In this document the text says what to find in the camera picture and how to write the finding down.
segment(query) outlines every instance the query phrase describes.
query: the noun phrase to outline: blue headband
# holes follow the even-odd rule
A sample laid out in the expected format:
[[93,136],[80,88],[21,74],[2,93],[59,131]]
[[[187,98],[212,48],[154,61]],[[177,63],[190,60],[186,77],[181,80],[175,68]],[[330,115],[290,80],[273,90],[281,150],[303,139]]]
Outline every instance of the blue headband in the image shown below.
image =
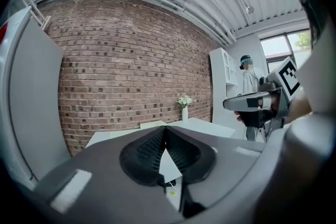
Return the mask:
[[253,60],[251,58],[247,58],[247,59],[241,60],[240,64],[241,65],[243,64],[253,65]]

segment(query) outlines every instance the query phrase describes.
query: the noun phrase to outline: vase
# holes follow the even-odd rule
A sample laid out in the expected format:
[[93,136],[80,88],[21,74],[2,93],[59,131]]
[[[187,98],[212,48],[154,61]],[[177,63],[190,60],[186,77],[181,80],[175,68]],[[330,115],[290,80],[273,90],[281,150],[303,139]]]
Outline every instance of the vase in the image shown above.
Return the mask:
[[187,122],[188,121],[188,107],[182,109],[182,121]]

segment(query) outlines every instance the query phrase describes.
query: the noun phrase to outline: window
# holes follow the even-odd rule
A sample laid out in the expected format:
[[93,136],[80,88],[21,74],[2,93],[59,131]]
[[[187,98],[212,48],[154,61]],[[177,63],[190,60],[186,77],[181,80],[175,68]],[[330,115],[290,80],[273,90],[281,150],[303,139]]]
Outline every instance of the window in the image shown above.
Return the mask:
[[300,68],[310,56],[310,38],[310,31],[303,30],[261,40],[268,71],[272,72],[288,56],[292,58],[297,68]]

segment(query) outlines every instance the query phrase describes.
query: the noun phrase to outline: white shirt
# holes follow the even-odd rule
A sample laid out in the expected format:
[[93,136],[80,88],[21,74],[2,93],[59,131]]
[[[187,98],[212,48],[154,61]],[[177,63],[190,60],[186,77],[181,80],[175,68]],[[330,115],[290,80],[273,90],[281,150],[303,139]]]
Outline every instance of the white shirt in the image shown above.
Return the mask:
[[253,67],[251,70],[243,72],[243,94],[257,92],[259,87],[259,79],[263,76],[261,70]]

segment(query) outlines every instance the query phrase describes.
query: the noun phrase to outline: green tree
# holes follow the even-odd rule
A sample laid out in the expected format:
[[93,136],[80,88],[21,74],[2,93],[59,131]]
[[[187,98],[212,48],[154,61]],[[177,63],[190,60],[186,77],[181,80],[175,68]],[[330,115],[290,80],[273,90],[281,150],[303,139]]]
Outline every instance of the green tree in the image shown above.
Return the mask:
[[311,44],[310,44],[310,32],[302,32],[302,33],[298,33],[297,34],[299,37],[299,41],[296,41],[294,43],[295,46],[301,48],[302,50],[306,50],[306,49],[310,49],[311,48]]

